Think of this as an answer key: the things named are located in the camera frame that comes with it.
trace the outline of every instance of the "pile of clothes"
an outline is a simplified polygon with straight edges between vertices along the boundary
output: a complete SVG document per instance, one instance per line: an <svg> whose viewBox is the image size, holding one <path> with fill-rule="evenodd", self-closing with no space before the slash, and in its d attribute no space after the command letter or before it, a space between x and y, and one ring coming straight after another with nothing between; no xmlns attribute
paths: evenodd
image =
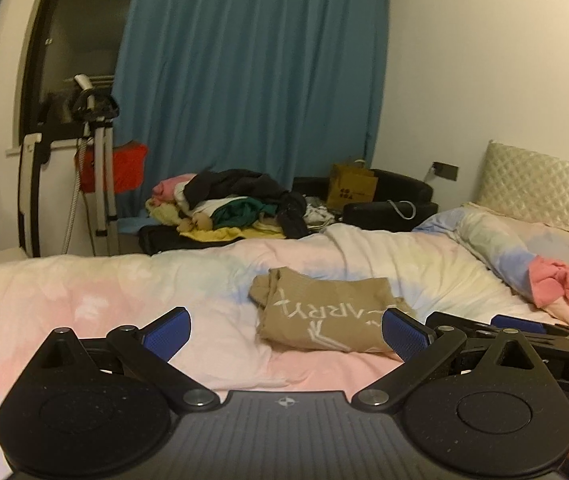
<svg viewBox="0 0 569 480"><path fill-rule="evenodd" d="M203 171L162 181L147 200L149 216L199 242L235 238L302 238L309 234L305 198L265 173Z"/></svg>

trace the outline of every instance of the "headboard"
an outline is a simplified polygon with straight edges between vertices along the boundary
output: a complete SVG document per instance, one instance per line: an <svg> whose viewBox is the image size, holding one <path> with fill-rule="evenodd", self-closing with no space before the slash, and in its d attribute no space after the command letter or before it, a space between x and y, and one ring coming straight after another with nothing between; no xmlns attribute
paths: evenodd
<svg viewBox="0 0 569 480"><path fill-rule="evenodd" d="M569 162L490 142L476 203L569 231Z"/></svg>

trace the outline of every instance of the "bed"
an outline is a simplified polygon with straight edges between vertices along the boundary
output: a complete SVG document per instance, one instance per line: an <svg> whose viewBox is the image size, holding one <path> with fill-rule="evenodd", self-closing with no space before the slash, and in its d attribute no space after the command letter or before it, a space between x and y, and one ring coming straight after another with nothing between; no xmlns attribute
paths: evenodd
<svg viewBox="0 0 569 480"><path fill-rule="evenodd" d="M491 212L477 208L478 214L569 232L563 194L544 198L536 192L537 181L556 166L562 168L560 185L569 189L569 163L492 143L477 199ZM302 240L243 240L153 257L7 262L0 265L0 402L53 328L71 326L79 337L100 337L120 324L143 326L176 305L189 309L193 328L171 363L221 397L230 389L344 390L350 397L401 364L394 354L296 351L258 339L248 289L256 275L275 267L332 280L388 278L394 296L405 298L421 321L439 310L483 322L496 314L569 322L566 302L535 308L481 259L445 233L391 234L335 224ZM0 479L8 473L0 451Z"/></svg>

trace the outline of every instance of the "bed sheet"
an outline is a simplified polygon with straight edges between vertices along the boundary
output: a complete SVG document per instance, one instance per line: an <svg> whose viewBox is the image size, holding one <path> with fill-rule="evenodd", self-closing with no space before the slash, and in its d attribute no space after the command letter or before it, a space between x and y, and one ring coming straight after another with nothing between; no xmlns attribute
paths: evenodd
<svg viewBox="0 0 569 480"><path fill-rule="evenodd" d="M341 389L351 396L399 365L392 356L274 351L258 340L248 288L255 275L282 266L332 280L386 277L421 321L440 310L483 322L495 314L552 322L445 235L337 224L303 240L12 262L0 265L0 401L54 327L100 337L119 324L143 326L176 305L189 309L192 337L171 363L222 397L233 388ZM0 478L5 474L0 453Z"/></svg>

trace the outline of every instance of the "brown paper bag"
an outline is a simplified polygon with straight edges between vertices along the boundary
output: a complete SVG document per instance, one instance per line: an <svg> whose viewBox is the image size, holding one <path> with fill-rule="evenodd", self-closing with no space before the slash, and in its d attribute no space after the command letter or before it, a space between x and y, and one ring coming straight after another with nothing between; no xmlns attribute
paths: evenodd
<svg viewBox="0 0 569 480"><path fill-rule="evenodd" d="M327 208L341 211L352 202L372 202L378 177L371 170L334 164L328 184Z"/></svg>

